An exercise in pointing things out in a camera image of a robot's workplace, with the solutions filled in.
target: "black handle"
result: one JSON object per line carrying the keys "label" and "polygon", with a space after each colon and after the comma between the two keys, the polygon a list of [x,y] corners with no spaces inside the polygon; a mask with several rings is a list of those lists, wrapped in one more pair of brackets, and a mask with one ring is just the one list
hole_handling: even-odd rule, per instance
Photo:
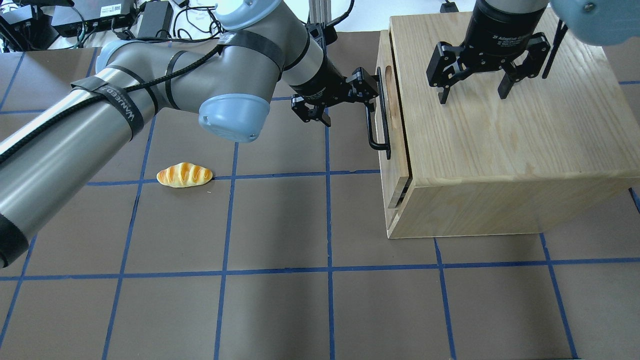
{"label": "black handle", "polygon": [[377,80],[378,80],[378,93],[380,95],[380,115],[382,115],[382,132],[385,137],[385,142],[377,143],[373,138],[373,126],[371,125],[371,113],[375,111],[373,103],[365,104],[365,110],[367,112],[367,131],[369,132],[369,146],[372,149],[377,151],[386,151],[387,152],[387,160],[391,160],[391,144],[389,142],[389,128],[387,125],[387,105],[385,103],[385,94],[382,89],[382,75],[380,72],[380,67],[376,71]]}

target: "drawer front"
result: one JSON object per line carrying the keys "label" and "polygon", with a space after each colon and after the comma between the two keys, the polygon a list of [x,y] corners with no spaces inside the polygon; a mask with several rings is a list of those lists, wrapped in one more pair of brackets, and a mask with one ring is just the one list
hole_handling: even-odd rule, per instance
{"label": "drawer front", "polygon": [[[397,207],[402,203],[403,194],[411,181],[410,163],[407,156],[404,125],[401,114],[401,103],[397,90],[396,72],[393,61],[392,48],[388,31],[380,33],[380,45],[378,47],[378,67],[381,71],[381,82],[387,110],[387,124],[389,142],[391,144],[391,159],[387,160],[386,154],[380,152],[380,170],[382,176],[382,191],[387,208],[387,228],[392,217],[397,212]],[[378,142],[384,141],[382,131],[382,114],[380,97],[376,99],[376,130]]]}

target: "wooden cabinet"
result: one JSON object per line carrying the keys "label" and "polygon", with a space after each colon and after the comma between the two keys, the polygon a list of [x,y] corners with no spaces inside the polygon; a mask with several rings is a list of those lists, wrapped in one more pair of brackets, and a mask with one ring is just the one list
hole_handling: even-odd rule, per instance
{"label": "wooden cabinet", "polygon": [[[504,73],[474,74],[441,105],[426,69],[438,41],[463,40],[469,18],[392,17],[380,36],[389,238],[539,233],[640,184],[640,127],[602,48],[570,32],[548,79],[500,100]],[[556,24],[549,9],[538,31],[552,38]],[[382,141],[380,111],[376,127]]]}

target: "barcode label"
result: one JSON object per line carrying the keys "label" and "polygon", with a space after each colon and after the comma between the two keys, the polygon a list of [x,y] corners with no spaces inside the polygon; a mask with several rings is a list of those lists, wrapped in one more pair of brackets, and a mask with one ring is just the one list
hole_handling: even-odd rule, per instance
{"label": "barcode label", "polygon": [[121,10],[121,4],[103,6],[100,8],[100,16],[120,15]]}

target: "bread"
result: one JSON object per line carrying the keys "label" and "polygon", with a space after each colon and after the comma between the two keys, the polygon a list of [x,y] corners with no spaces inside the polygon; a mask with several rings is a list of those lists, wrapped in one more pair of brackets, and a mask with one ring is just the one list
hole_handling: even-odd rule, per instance
{"label": "bread", "polygon": [[213,172],[192,163],[179,163],[160,171],[156,179],[172,188],[188,188],[208,183],[213,179]]}

